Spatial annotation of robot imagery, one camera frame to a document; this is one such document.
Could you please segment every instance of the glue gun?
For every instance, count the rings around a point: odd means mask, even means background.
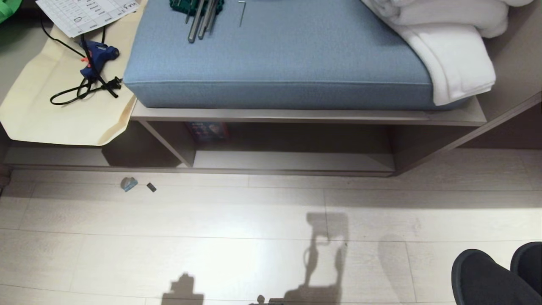
[[[119,57],[119,50],[115,47],[111,47],[104,43],[91,40],[87,40],[86,42],[88,52],[92,57],[94,67],[96,68],[96,71],[98,73],[101,73],[101,70],[104,68],[105,63],[108,60],[113,60]],[[81,61],[88,62],[88,58],[83,58]],[[94,72],[92,71],[90,64],[87,64],[87,66],[81,70],[81,74],[83,74],[83,77],[85,77],[89,81],[96,80],[98,78],[98,75],[94,74]]]

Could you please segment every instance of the wooden floor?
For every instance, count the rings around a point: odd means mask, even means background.
[[[16,170],[0,228],[2,305],[453,304],[460,252],[542,239],[542,151],[391,179]]]

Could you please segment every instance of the black slipper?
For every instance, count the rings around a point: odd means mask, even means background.
[[[542,295],[542,242],[519,247],[512,257],[510,271]]]
[[[542,297],[525,281],[475,249],[463,251],[451,270],[457,305],[542,305]]]

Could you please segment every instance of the beige paper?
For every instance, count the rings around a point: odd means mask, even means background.
[[[105,81],[115,76],[122,78],[145,5],[143,0],[137,12],[107,26],[105,44],[118,48],[120,55],[105,65],[102,71]],[[57,27],[51,36],[83,53]],[[101,29],[85,38],[100,41]],[[25,66],[0,106],[0,121],[9,137],[28,142],[100,146],[126,130],[136,98],[124,85],[115,90],[119,95],[116,99],[102,90],[64,106],[49,102],[52,95],[79,86],[83,79],[79,70],[84,66],[77,54],[49,39]],[[55,102],[74,97],[75,92],[67,93]]]

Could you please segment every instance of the blue cushion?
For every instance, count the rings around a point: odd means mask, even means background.
[[[147,107],[446,110],[414,51],[359,0],[226,0],[212,33],[147,4],[124,82]]]

